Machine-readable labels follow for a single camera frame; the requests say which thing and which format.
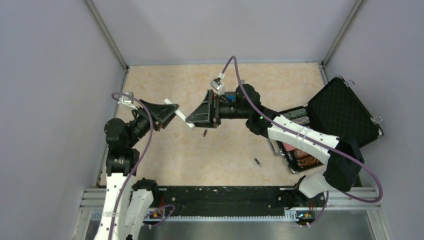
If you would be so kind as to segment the white remote control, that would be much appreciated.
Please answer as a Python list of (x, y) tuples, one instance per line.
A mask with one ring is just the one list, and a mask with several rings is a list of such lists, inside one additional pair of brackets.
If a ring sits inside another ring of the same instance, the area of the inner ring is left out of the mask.
[[(164, 100), (163, 100), (166, 104), (169, 104), (169, 105), (171, 105), (171, 104), (173, 104), (168, 98), (165, 98)], [(182, 112), (182, 111), (180, 111), (179, 109), (177, 109), (175, 112), (174, 112), (189, 128), (191, 128), (191, 129), (195, 129), (196, 127), (195, 127), (195, 125), (193, 124), (193, 123), (190, 123), (190, 122), (186, 122), (186, 115)]]

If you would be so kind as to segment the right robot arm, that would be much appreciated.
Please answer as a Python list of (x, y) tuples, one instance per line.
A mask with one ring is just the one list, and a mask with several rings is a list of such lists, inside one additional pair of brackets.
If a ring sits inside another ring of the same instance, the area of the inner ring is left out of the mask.
[(250, 84), (238, 86), (234, 95), (234, 100), (229, 100), (208, 90), (202, 103), (186, 117), (186, 123), (217, 128), (223, 119), (245, 119), (253, 134), (287, 143), (316, 158), (325, 169), (304, 176), (296, 184), (293, 200), (299, 206), (307, 206), (316, 195), (329, 190), (351, 190), (364, 162), (353, 136), (324, 134), (295, 123), (263, 106), (260, 94)]

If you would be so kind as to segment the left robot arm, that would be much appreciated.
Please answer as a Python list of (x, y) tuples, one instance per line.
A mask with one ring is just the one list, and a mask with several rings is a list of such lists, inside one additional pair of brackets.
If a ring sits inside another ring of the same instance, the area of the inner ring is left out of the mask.
[(144, 136), (152, 141), (154, 131), (160, 131), (176, 116), (176, 103), (154, 104), (143, 101), (132, 108), (133, 120), (110, 119), (104, 126), (108, 145), (106, 157), (106, 195), (96, 240), (136, 240), (150, 207), (160, 202), (158, 184), (152, 179), (136, 179), (139, 152), (135, 145)]

